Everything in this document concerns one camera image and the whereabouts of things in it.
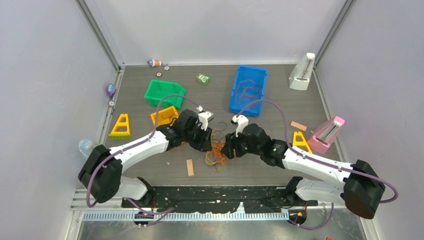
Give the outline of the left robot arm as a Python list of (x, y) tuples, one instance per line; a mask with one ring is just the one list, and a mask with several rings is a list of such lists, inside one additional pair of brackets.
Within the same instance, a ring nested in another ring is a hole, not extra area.
[(212, 129), (209, 122), (213, 113), (196, 113), (185, 109), (173, 124), (163, 124), (153, 133), (124, 145), (107, 148), (80, 145), (87, 158), (78, 180), (90, 191), (95, 202), (105, 203), (113, 197), (132, 199), (141, 207), (153, 202), (153, 188), (141, 177), (128, 178), (123, 173), (133, 165), (153, 155), (161, 154), (182, 143), (199, 152), (212, 150)]

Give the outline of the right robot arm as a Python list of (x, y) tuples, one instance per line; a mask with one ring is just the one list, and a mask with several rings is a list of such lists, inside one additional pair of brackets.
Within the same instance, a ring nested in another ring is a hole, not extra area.
[(285, 198), (291, 205), (310, 200), (331, 202), (344, 205), (361, 218), (373, 219), (386, 189), (368, 162), (340, 162), (309, 153), (271, 138), (255, 123), (248, 124), (240, 133), (228, 133), (221, 153), (229, 159), (257, 155), (269, 166), (315, 177), (293, 177), (289, 181)]

